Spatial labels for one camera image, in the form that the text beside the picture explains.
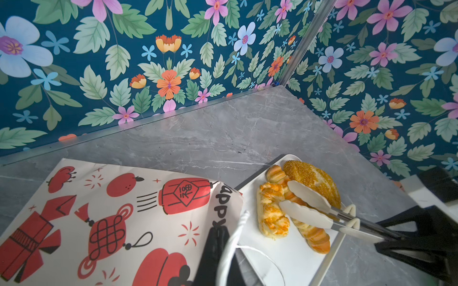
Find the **gray marble countertop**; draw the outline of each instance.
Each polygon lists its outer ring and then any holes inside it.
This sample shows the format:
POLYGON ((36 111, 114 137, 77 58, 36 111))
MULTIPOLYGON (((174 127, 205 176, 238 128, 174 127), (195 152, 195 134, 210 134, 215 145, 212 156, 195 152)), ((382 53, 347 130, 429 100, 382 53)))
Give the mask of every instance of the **gray marble countertop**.
MULTIPOLYGON (((0 167, 0 233, 62 158, 182 172, 237 186, 282 154, 325 170, 342 202, 380 221, 414 202, 278 86, 0 167)), ((247 286, 260 285, 241 262, 247 286)), ((323 286, 434 285, 429 275, 346 237, 323 286)))

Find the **paper bag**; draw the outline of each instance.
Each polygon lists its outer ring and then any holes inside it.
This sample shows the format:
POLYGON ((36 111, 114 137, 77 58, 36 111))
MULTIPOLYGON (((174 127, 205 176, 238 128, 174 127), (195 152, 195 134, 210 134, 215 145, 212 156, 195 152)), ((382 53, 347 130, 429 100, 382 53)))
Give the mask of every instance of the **paper bag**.
POLYGON ((193 285, 242 205, 222 182, 62 159, 0 237, 0 285, 193 285))

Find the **white string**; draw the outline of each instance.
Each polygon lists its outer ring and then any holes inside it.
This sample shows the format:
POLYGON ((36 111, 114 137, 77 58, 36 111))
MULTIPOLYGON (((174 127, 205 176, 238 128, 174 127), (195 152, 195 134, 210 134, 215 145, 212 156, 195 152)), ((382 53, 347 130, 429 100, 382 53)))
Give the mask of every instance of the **white string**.
POLYGON ((227 241, 226 246, 224 247, 223 254, 221 255, 221 258, 218 264, 218 269, 216 271, 215 286, 226 286, 227 285, 229 269, 230 269, 230 265, 231 265, 232 258, 234 256, 236 248, 251 249, 267 257, 267 259, 269 259, 280 272, 280 275, 282 276, 282 279, 283 279, 283 284, 286 286, 285 278, 283 276, 282 271, 280 270, 279 266, 269 256, 267 256, 261 250, 253 248, 251 246, 237 245, 237 243, 239 242, 240 236, 242 235, 243 226, 246 224, 246 221, 248 220, 249 216, 250 216, 250 212, 247 210, 240 216, 239 222, 237 224, 237 227, 234 233, 229 237, 229 240, 227 241))
POLYGON ((259 249, 256 249, 254 247, 251 247, 251 246, 247 246, 247 245, 237 245, 237 248, 245 248, 245 249, 251 249, 251 250, 254 250, 254 251, 257 251, 259 252, 260 254, 264 255, 265 257, 267 257, 268 260, 270 260, 270 262, 273 263, 273 265, 275 265, 275 267, 278 269, 278 271, 280 272, 280 275, 282 276, 282 279, 283 279, 283 284, 286 286, 286 281, 285 281, 285 277, 283 276, 283 272, 280 270, 280 267, 275 263, 275 261, 272 260, 272 258, 270 258, 267 254, 263 253, 261 250, 259 249))

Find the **bread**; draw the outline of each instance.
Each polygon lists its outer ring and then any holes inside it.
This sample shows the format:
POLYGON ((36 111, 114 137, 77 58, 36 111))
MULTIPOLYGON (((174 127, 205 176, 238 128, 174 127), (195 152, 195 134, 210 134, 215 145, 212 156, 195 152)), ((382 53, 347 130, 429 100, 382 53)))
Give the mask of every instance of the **bread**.
POLYGON ((325 197, 333 207, 340 209, 337 186, 325 171, 300 161, 287 161, 283 170, 289 179, 306 185, 325 197))
MULTIPOLYGON (((288 188, 289 177, 278 165, 273 165, 266 172, 267 181, 270 183, 280 183, 284 188, 284 197, 293 203, 299 205, 309 206, 306 202, 301 200, 298 196, 293 194, 288 188)), ((329 235, 322 228, 314 227, 298 220, 293 219, 294 225, 298 228, 302 236, 307 240, 309 246, 320 254, 327 254, 331 249, 329 235)))
POLYGON ((307 240, 309 246, 320 254, 327 254, 331 250, 329 235, 322 228, 314 227, 293 219, 294 225, 307 240))
POLYGON ((283 187, 276 183, 261 185, 256 194, 259 230, 274 240, 286 237, 289 231, 289 219, 278 205, 284 199, 283 187))

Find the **metal wall trim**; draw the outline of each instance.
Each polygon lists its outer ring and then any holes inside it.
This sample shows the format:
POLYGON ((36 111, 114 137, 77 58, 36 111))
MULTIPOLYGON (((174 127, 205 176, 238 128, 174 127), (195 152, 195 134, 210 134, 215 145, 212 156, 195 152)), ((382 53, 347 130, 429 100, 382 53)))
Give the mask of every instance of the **metal wall trim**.
POLYGON ((246 95, 250 95, 250 94, 255 93, 257 91, 265 90, 265 89, 268 89, 268 88, 271 88, 271 86, 264 86, 264 87, 260 87, 260 88, 257 88, 257 89, 251 89, 251 90, 248 90, 248 91, 245 91, 245 92, 234 94, 231 97, 222 97, 222 98, 218 98, 218 99, 207 101, 206 103, 194 104, 194 105, 191 105, 191 106, 187 106, 187 107, 184 107, 184 108, 177 109, 177 110, 172 111, 172 112, 161 113, 161 114, 153 115, 153 116, 150 116, 150 117, 142 118, 140 120, 135 120, 133 122, 129 122, 129 123, 126 123, 126 124, 123 124, 123 125, 117 125, 117 126, 108 127, 108 128, 102 129, 102 130, 97 130, 97 131, 88 133, 86 135, 81 135, 81 136, 78 136, 76 138, 68 139, 68 140, 65 140, 65 141, 58 141, 58 142, 46 144, 46 145, 43 145, 43 146, 40 146, 40 147, 36 147, 36 148, 30 149, 28 151, 20 151, 20 152, 14 153, 14 154, 9 154, 9 155, 0 157, 0 167, 1 166, 5 166, 5 165, 9 165, 9 164, 12 164, 12 163, 16 163, 18 161, 27 160, 29 158, 40 156, 40 155, 43 155, 43 154, 46 154, 46 153, 50 153, 50 152, 53 152, 53 151, 57 151, 57 150, 60 150, 60 149, 64 149, 64 148, 67 148, 67 147, 70 147, 70 146, 73 146, 73 145, 76 145, 76 144, 81 144, 81 143, 84 143, 84 142, 88 142, 88 141, 91 141, 91 140, 94 140, 94 139, 97 139, 97 138, 101 138, 101 137, 104 137, 104 136, 108 136, 108 135, 111 135, 111 134, 114 134, 114 133, 118 133, 118 132, 124 131, 124 130, 127 130, 127 129, 131 129, 131 128, 142 126, 142 125, 145 125, 145 124, 148 124, 148 123, 160 121, 162 119, 166 119, 166 118, 169 118, 169 117, 172 117, 172 116, 176 116, 176 115, 183 114, 183 113, 186 113, 186 112, 190 112, 190 111, 193 111, 193 110, 201 109, 201 108, 208 107, 208 106, 211 106, 211 105, 214 105, 214 104, 223 103, 223 102, 226 102, 228 100, 231 100, 231 99, 234 99, 234 98, 238 98, 238 97, 243 97, 243 96, 246 96, 246 95))
POLYGON ((283 72, 281 78, 279 79, 279 83, 286 87, 289 79, 293 76, 294 71, 296 70, 299 63, 302 61, 303 57, 307 53, 310 44, 312 43, 313 39, 318 34, 318 30, 320 27, 326 22, 329 13, 331 13, 334 5, 336 4, 337 0, 322 0, 323 2, 318 8, 318 12, 312 19, 309 28, 307 29, 304 37, 300 41, 299 45, 297 46, 296 51, 294 52, 289 64, 286 66, 285 71, 283 72))

